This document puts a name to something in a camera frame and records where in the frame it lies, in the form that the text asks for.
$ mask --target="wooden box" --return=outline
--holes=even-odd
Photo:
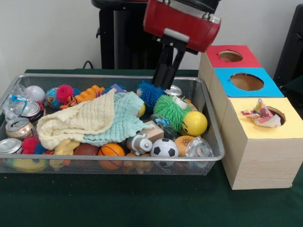
[[[263,68],[214,69],[210,98],[221,129],[228,97],[284,97]]]
[[[201,56],[198,77],[211,87],[215,68],[262,68],[247,46],[210,46]]]
[[[253,109],[257,98],[229,98],[227,103],[222,162],[233,190],[289,188],[303,161],[303,121],[296,110],[287,98],[262,100],[285,120],[282,126],[258,126],[241,114]]]

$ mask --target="towel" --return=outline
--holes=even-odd
[[[111,142],[122,142],[135,136],[138,131],[150,128],[136,117],[144,101],[134,92],[117,93],[114,102],[115,119],[111,127],[98,135],[85,135],[83,143],[100,147]]]
[[[100,134],[114,121],[114,95],[116,90],[76,106],[42,117],[37,133],[46,149],[54,149],[63,140],[83,141],[84,135]]]

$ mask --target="metal basket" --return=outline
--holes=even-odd
[[[60,75],[24,74],[16,77],[0,100],[0,109],[10,91],[17,84],[28,87],[40,86],[44,91],[62,84],[85,90],[96,84],[108,87],[114,83],[135,91],[142,80],[151,77],[101,76],[101,75]],[[216,123],[206,85],[198,78],[177,77],[174,85],[181,88],[195,107],[204,113],[208,120],[207,131],[202,137],[213,149],[214,157],[109,157],[109,156],[57,156],[57,155],[13,155],[0,154],[1,173],[44,173],[44,174],[149,174],[149,175],[207,175],[215,161],[224,157],[224,147]],[[4,115],[0,121],[0,140],[5,134]]]

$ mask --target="circular hole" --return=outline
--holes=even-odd
[[[281,126],[286,122],[285,115],[281,111],[270,106],[267,106],[267,108],[273,115],[278,115],[280,117]]]
[[[264,87],[262,80],[247,73],[234,74],[231,76],[231,81],[234,86],[245,91],[258,91]]]
[[[243,60],[243,56],[241,54],[239,54],[238,52],[235,52],[235,51],[230,51],[230,50],[220,52],[219,57],[222,60],[229,61],[229,62],[238,62],[238,61]]]

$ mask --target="yellow smiley ball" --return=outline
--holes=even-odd
[[[182,122],[183,130],[191,136],[200,136],[207,128],[207,119],[199,111],[187,113]]]

